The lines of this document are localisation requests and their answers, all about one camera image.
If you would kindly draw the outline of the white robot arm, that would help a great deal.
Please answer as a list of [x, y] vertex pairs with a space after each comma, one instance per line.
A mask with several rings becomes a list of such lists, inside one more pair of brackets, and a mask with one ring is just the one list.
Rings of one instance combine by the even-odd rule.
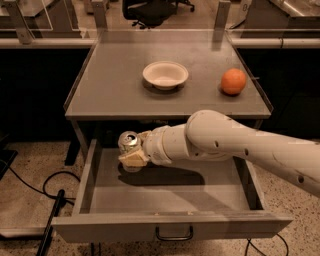
[[119, 161], [136, 169], [239, 157], [320, 197], [319, 143], [249, 128], [213, 110], [197, 111], [181, 125], [124, 132], [118, 146]]

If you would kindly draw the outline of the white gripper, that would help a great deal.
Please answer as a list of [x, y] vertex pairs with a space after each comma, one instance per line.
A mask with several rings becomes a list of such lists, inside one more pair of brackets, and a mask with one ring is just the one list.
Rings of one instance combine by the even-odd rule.
[[163, 136], [167, 126], [156, 128], [152, 131], [144, 131], [138, 134], [143, 142], [143, 150], [138, 149], [122, 154], [119, 161], [128, 167], [144, 167], [149, 160], [155, 165], [169, 165], [172, 163], [163, 146]]

